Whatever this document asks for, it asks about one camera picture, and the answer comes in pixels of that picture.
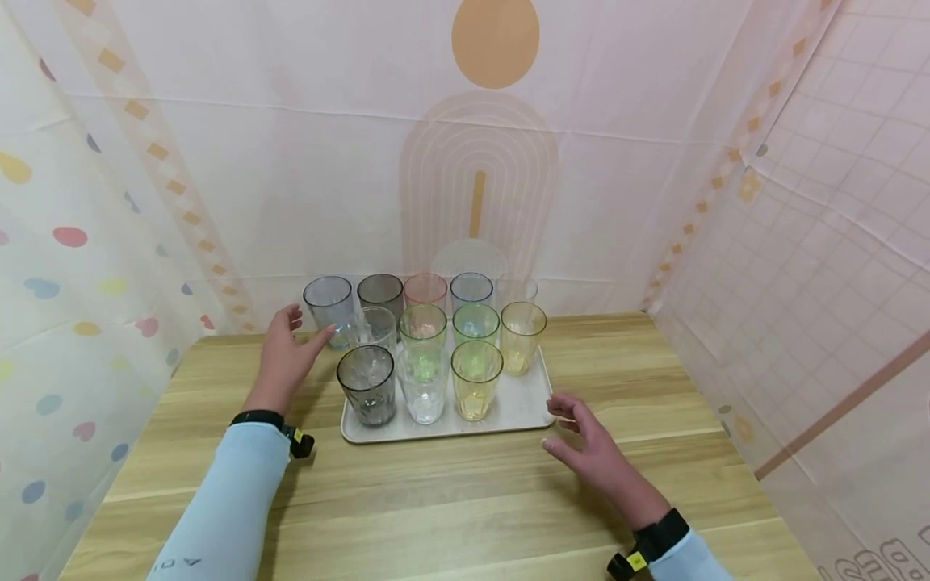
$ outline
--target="pink dot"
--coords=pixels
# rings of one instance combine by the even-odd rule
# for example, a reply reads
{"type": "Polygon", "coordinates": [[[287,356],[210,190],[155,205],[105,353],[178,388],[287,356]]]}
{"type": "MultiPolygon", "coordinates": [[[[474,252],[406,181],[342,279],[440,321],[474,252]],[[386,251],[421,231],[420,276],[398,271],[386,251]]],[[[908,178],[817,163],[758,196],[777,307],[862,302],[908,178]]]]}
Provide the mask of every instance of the pink dot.
{"type": "Polygon", "coordinates": [[[52,236],[55,236],[55,240],[71,248],[78,248],[87,244],[87,235],[84,234],[84,231],[71,226],[56,228],[52,231],[52,236]]]}

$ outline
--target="left hand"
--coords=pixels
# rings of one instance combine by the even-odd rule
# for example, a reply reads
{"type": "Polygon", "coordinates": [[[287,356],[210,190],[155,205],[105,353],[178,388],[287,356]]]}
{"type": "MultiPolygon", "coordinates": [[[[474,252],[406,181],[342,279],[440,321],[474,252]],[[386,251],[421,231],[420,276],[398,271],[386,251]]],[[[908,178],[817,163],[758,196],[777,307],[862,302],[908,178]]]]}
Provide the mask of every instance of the left hand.
{"type": "Polygon", "coordinates": [[[331,324],[300,345],[291,333],[302,325],[301,316],[300,307],[296,304],[274,314],[261,345],[259,375],[242,411],[261,409],[286,415],[294,393],[336,329],[331,324]]]}

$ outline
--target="yellow tag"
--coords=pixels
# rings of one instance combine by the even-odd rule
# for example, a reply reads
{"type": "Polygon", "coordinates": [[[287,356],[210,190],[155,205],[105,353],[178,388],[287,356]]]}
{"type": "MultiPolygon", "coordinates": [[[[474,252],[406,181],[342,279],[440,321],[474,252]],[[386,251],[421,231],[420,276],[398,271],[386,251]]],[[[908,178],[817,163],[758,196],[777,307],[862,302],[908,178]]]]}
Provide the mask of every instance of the yellow tag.
{"type": "Polygon", "coordinates": [[[627,557],[627,563],[630,564],[630,567],[633,568],[633,571],[642,571],[648,564],[646,563],[645,559],[643,559],[643,555],[641,555],[639,551],[636,551],[627,557]]]}

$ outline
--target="hand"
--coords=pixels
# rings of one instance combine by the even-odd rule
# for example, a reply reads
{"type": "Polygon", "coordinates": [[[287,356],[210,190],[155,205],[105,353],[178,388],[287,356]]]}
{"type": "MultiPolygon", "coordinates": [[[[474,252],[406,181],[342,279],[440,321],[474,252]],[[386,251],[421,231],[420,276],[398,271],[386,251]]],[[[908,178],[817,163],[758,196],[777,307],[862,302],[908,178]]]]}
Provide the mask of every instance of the hand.
{"type": "Polygon", "coordinates": [[[331,324],[300,345],[291,333],[302,325],[301,316],[297,305],[288,305],[274,314],[261,345],[259,375],[243,411],[262,409],[286,415],[294,393],[336,329],[331,324]]]}
{"type": "Polygon", "coordinates": [[[597,490],[606,495],[633,531],[659,522],[671,510],[665,499],[627,460],[601,422],[584,402],[570,395],[552,395],[546,407],[559,420],[559,426],[580,435],[580,450],[561,438],[542,441],[546,452],[597,490]]]}

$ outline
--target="grid pattern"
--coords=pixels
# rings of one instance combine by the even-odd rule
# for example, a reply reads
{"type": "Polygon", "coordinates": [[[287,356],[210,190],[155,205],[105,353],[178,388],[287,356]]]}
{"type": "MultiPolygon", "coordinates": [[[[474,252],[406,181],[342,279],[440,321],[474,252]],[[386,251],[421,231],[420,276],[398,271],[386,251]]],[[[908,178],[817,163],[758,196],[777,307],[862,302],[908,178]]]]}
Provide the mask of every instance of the grid pattern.
{"type": "Polygon", "coordinates": [[[846,2],[658,304],[753,466],[930,328],[928,129],[930,1],[846,2]]]}

